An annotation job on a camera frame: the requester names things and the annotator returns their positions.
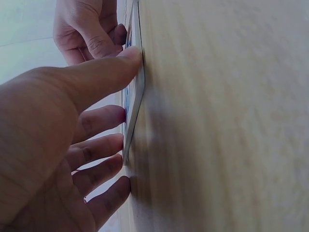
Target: knuckle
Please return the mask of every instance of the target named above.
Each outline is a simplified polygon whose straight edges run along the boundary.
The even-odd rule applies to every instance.
[[[83,153],[84,162],[85,163],[90,162],[92,160],[92,157],[93,157],[93,154],[92,154],[93,152],[92,152],[91,148],[86,146],[86,147],[81,147],[80,149]]]
[[[103,201],[104,208],[108,214],[112,214],[114,212],[115,206],[110,199],[105,199]]]
[[[102,53],[104,53],[104,47],[108,44],[108,41],[106,41],[101,36],[95,36],[91,38],[88,42],[88,50],[91,54],[94,56],[100,56]]]
[[[93,132],[93,122],[88,117],[81,118],[81,124],[86,137],[90,137]]]

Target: light wood grain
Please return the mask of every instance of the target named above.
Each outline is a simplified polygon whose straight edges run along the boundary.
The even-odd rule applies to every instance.
[[[309,1],[140,0],[140,21],[123,231],[309,231]]]

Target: skin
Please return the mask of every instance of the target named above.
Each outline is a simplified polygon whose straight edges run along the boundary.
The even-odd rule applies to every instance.
[[[54,41],[69,65],[114,56],[126,42],[117,0],[57,0]]]
[[[34,69],[0,86],[0,231],[95,232],[123,204],[130,192],[124,176],[89,202],[84,197],[122,168],[122,135],[86,140],[123,123],[124,109],[84,110],[127,86],[140,60],[131,47],[114,58]]]

